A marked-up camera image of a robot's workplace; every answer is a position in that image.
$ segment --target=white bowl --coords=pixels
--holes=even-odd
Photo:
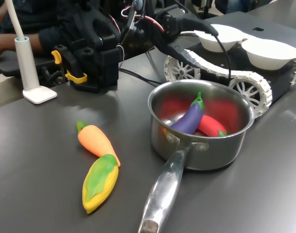
[[[225,47],[226,51],[230,50],[236,42],[244,39],[244,33],[236,28],[221,24],[212,24],[212,26],[218,31],[218,38],[221,44]],[[202,31],[194,32],[200,38],[200,41],[205,49],[211,52],[223,52],[216,38],[211,34]]]
[[[296,48],[275,40],[249,39],[242,43],[242,48],[252,65],[265,70],[281,69],[296,58]]]

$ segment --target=saucepan handle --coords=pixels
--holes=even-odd
[[[174,205],[189,147],[166,162],[146,201],[138,233],[159,233]]]

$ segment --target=yellow clamp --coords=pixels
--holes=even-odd
[[[53,55],[54,58],[55,58],[55,64],[56,64],[56,65],[61,64],[62,59],[61,59],[61,55],[60,55],[60,53],[59,53],[57,50],[54,50],[54,51],[52,52],[52,55]]]
[[[87,81],[87,74],[85,74],[85,73],[83,73],[83,74],[84,74],[84,77],[76,78],[72,74],[70,74],[70,72],[67,70],[67,73],[65,76],[67,79],[74,81],[77,84],[80,84],[80,83],[84,83]]]

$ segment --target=gray table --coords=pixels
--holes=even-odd
[[[278,0],[248,14],[296,29],[296,0]]]
[[[157,50],[124,62],[164,81]],[[153,86],[120,74],[118,90],[91,94],[61,85],[39,106],[0,108],[0,233],[136,233],[151,186],[164,165],[151,149],[147,98]],[[246,136],[236,162],[214,173],[186,171],[164,233],[296,233],[296,90]],[[79,144],[82,119],[100,127],[121,161],[115,188],[94,214],[81,190],[96,158]]]

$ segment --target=white lamp pole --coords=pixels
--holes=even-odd
[[[32,103],[39,104],[57,97],[57,93],[53,90],[40,86],[30,40],[23,35],[12,0],[5,0],[5,3],[17,35],[15,46],[23,84],[22,94],[24,98]]]

